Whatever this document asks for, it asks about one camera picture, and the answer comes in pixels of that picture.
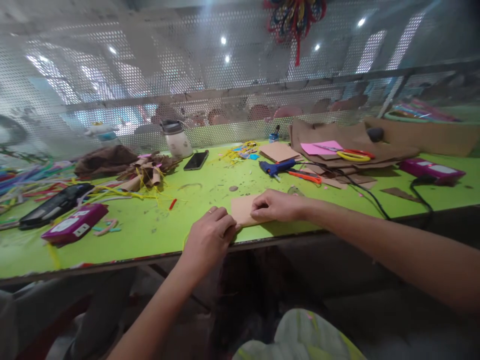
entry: perforated metal mesh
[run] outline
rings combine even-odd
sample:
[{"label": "perforated metal mesh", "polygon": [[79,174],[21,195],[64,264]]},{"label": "perforated metal mesh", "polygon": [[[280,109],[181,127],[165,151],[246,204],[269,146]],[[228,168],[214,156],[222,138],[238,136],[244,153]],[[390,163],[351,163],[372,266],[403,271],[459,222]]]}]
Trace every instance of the perforated metal mesh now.
[{"label": "perforated metal mesh", "polygon": [[419,79],[432,85],[445,73],[411,69],[480,57],[466,0],[329,1],[297,67],[296,43],[267,31],[262,1],[125,4],[0,5],[0,114],[29,133],[17,150],[83,154],[99,146],[84,136],[95,121],[119,127],[138,151],[166,150],[160,120],[182,121],[195,147],[260,139],[284,106],[349,125],[377,115],[399,76],[368,74],[408,68],[402,93],[421,92]]}]

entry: metal frame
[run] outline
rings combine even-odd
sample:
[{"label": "metal frame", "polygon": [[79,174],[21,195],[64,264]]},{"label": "metal frame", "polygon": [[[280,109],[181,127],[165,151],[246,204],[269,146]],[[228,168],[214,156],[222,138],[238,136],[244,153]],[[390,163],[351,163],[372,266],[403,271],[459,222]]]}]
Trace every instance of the metal frame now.
[{"label": "metal frame", "polygon": [[415,66],[400,68],[394,70],[371,71],[351,75],[342,75],[334,77],[324,77],[318,79],[306,79],[304,81],[291,81],[279,84],[252,85],[247,87],[229,88],[224,90],[204,90],[198,92],[185,92],[180,94],[169,94],[160,96],[134,97],[120,100],[93,101],[78,104],[62,105],[56,108],[56,111],[63,113],[65,111],[87,111],[96,109],[113,109],[125,106],[137,106],[145,104],[176,104],[190,101],[201,101],[211,99],[223,99],[246,95],[265,94],[270,92],[283,91],[305,91],[308,88],[321,87],[325,85],[344,84],[350,82],[366,82],[377,79],[388,79],[404,77],[409,78],[413,75],[435,74],[448,71],[477,71],[480,69],[480,59],[475,58],[468,61],[460,61],[447,64],[433,64],[425,66]]}]

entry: smartphone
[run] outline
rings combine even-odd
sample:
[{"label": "smartphone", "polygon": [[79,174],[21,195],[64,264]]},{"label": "smartphone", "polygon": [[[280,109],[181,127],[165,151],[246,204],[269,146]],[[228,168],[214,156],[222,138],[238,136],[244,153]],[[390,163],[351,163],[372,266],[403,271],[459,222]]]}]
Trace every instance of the smartphone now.
[{"label": "smartphone", "polygon": [[209,151],[206,150],[205,152],[197,152],[192,155],[190,160],[186,163],[183,170],[200,170],[204,165],[205,160],[209,156]]}]

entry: white water bottle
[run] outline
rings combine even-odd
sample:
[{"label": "white water bottle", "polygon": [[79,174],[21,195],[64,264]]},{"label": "white water bottle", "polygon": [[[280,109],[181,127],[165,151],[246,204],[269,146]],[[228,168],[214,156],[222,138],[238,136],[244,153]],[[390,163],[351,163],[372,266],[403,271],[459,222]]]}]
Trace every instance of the white water bottle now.
[{"label": "white water bottle", "polygon": [[179,122],[163,124],[166,145],[173,158],[187,158],[194,153],[189,138]]}]

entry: orange scissors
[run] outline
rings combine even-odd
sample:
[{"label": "orange scissors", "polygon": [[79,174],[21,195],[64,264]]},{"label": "orange scissors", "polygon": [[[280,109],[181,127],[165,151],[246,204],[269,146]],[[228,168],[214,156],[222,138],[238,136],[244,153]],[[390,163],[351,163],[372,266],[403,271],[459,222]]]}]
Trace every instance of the orange scissors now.
[{"label": "orange scissors", "polygon": [[336,147],[323,146],[318,144],[312,144],[317,148],[322,148],[336,153],[342,159],[355,163],[366,163],[371,159],[375,159],[375,155],[368,151],[357,150],[357,149],[339,149]]}]

